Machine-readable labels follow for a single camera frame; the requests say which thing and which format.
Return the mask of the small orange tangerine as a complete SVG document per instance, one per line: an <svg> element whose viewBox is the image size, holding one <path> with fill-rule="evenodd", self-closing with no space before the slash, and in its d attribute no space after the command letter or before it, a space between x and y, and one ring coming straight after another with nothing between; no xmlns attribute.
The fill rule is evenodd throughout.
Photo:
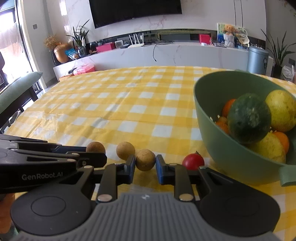
<svg viewBox="0 0 296 241"><path fill-rule="evenodd" d="M227 135L230 135L228 124L227 124L227 118L220 116L218 120L215 122L215 124L223 130Z"/></svg>

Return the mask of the dark green round melon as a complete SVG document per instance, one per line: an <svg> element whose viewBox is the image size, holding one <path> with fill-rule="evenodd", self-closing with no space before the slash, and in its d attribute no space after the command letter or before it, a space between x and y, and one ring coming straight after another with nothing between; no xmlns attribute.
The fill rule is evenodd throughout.
<svg viewBox="0 0 296 241"><path fill-rule="evenodd" d="M271 126L266 102L254 93L246 93L233 102L227 115L231 137L243 145L262 140Z"/></svg>

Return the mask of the orange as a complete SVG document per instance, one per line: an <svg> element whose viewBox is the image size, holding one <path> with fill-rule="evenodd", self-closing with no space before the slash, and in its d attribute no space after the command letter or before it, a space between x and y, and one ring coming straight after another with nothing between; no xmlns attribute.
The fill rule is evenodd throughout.
<svg viewBox="0 0 296 241"><path fill-rule="evenodd" d="M273 132L273 134L275 136L277 136L277 138L280 140L280 142L285 150L285 153L287 154L289 151L289 148L290 148L290 141L289 141L287 135L285 133L279 132L279 131L275 131L275 132Z"/></svg>
<svg viewBox="0 0 296 241"><path fill-rule="evenodd" d="M232 106L232 104L236 101L236 99L230 99L229 101L227 101L222 109L222 116L227 118L230 108Z"/></svg>

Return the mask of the large yellow-green pear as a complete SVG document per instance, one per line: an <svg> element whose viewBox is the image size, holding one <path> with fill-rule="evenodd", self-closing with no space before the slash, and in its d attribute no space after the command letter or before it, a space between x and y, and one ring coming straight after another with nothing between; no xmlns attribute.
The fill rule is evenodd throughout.
<svg viewBox="0 0 296 241"><path fill-rule="evenodd" d="M265 99L271 112L271 127L288 132L295 127L295 99L286 90L274 90Z"/></svg>

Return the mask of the red cherry tomato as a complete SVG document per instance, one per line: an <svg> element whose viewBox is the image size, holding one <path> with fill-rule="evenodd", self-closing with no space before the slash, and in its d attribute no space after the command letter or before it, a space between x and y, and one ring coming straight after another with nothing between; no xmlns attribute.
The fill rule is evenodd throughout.
<svg viewBox="0 0 296 241"><path fill-rule="evenodd" d="M205 165L205 161L203 157L196 151L195 153L187 155L182 161L182 165L187 170L197 171L199 167Z"/></svg>

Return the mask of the green cushioned chair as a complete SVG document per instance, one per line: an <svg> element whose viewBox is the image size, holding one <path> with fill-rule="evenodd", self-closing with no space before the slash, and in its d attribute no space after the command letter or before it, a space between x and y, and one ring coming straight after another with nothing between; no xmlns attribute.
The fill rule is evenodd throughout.
<svg viewBox="0 0 296 241"><path fill-rule="evenodd" d="M1 134L10 126L9 119L17 112L23 112L23 106L31 99L36 101L37 94L33 85L42 77L43 72L31 72L1 91Z"/></svg>

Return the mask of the yellow pear in bowl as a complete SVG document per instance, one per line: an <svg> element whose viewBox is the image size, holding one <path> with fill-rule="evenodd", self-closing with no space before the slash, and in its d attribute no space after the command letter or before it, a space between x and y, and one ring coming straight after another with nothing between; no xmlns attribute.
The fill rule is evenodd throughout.
<svg viewBox="0 0 296 241"><path fill-rule="evenodd" d="M286 162L285 149L280 139L273 133L268 133L262 140L247 147L267 159L283 164Z"/></svg>

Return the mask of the pink storage box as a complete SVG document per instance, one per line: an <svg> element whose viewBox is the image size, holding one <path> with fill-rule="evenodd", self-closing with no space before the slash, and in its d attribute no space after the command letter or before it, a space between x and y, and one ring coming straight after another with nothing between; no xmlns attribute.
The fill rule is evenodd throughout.
<svg viewBox="0 0 296 241"><path fill-rule="evenodd" d="M73 70L74 75L81 75L90 72L95 72L95 66L93 64L84 64Z"/></svg>

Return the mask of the yellow checkered tablecloth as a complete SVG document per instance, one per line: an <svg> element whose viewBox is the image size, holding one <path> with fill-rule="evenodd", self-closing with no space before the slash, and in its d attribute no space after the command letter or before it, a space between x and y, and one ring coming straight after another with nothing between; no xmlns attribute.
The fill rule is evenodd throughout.
<svg viewBox="0 0 296 241"><path fill-rule="evenodd" d="M116 147L130 142L167 161L206 151L194 105L193 86L212 73L204 67L137 67L63 78L6 130L7 135L63 145L93 141L106 148L108 163L120 163Z"/></svg>

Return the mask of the orange ceramic vase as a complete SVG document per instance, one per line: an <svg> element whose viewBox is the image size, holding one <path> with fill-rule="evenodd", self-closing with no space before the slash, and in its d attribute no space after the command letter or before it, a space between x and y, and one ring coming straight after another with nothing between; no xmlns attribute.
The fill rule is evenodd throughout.
<svg viewBox="0 0 296 241"><path fill-rule="evenodd" d="M55 47L54 53L57 58L57 60L60 63L67 63L69 61L69 57L66 54L66 50L70 50L71 45L69 43L62 43Z"/></svg>

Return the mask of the pink box on counter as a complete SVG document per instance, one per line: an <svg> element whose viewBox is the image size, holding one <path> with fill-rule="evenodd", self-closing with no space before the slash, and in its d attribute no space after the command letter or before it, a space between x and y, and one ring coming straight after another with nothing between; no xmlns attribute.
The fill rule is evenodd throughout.
<svg viewBox="0 0 296 241"><path fill-rule="evenodd" d="M106 43L106 44L103 44L103 45L100 45L100 46L97 46L96 47L96 52L97 53L100 53L100 52L106 52L106 51L110 51L110 50L113 50L115 49L115 43L114 42L111 42L111 43Z"/></svg>

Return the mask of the green plastic bowl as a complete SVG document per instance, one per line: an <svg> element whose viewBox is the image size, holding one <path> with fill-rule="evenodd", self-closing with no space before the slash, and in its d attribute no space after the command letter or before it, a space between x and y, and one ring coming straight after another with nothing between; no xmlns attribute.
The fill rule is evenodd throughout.
<svg viewBox="0 0 296 241"><path fill-rule="evenodd" d="M271 91L283 89L282 83L243 71L208 73L195 83L193 94L202 140L218 168L228 176L252 185L276 181L283 187L295 185L295 129L287 133L290 149L282 164L241 145L214 122L229 99L254 93L264 100Z"/></svg>

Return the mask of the white wifi router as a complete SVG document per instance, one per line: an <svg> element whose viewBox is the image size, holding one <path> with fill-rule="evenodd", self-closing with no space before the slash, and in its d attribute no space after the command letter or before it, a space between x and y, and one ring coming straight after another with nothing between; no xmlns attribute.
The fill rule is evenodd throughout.
<svg viewBox="0 0 296 241"><path fill-rule="evenodd" d="M129 35L130 45L128 48L143 47L144 46L144 33L133 33L133 37Z"/></svg>

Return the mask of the black television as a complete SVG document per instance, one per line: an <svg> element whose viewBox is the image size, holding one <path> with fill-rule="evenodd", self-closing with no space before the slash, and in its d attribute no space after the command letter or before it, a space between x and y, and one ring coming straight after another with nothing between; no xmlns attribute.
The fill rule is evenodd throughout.
<svg viewBox="0 0 296 241"><path fill-rule="evenodd" d="M182 13L180 0L89 1L95 28L146 16Z"/></svg>

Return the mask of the grey metal trash bin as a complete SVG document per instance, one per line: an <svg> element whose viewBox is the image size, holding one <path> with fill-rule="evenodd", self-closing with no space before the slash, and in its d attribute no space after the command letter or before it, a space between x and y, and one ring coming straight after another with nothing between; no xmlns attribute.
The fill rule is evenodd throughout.
<svg viewBox="0 0 296 241"><path fill-rule="evenodd" d="M247 71L253 74L265 75L269 53L262 48L250 46L248 49Z"/></svg>

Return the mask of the potted long-leaf plant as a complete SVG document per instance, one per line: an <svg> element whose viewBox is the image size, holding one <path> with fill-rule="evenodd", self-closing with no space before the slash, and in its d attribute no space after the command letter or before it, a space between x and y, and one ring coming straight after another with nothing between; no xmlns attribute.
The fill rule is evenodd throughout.
<svg viewBox="0 0 296 241"><path fill-rule="evenodd" d="M267 50L269 50L272 53L274 59L273 77L280 79L281 71L283 69L283 61L286 56L295 53L295 51L289 50L289 48L291 46L294 46L295 43L285 44L287 31L285 31L283 38L281 39L281 42L278 38L275 42L271 34L267 34L263 30L261 31L265 35L267 42L271 45L271 48L267 47Z"/></svg>

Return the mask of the red box on counter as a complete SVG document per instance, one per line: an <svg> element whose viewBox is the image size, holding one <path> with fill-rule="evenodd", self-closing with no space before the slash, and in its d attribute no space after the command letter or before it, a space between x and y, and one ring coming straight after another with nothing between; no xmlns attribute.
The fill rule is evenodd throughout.
<svg viewBox="0 0 296 241"><path fill-rule="evenodd" d="M199 42L201 44L210 45L211 44L211 36L209 34L199 34Z"/></svg>

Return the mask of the teddy bear toy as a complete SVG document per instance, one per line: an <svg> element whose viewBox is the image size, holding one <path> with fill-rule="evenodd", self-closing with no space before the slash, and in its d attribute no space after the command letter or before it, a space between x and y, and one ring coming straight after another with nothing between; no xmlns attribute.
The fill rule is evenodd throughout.
<svg viewBox="0 0 296 241"><path fill-rule="evenodd" d="M224 30L223 30L223 33L226 34L226 35L234 35L235 34L235 27L233 25L230 25L230 24L225 24L224 25Z"/></svg>

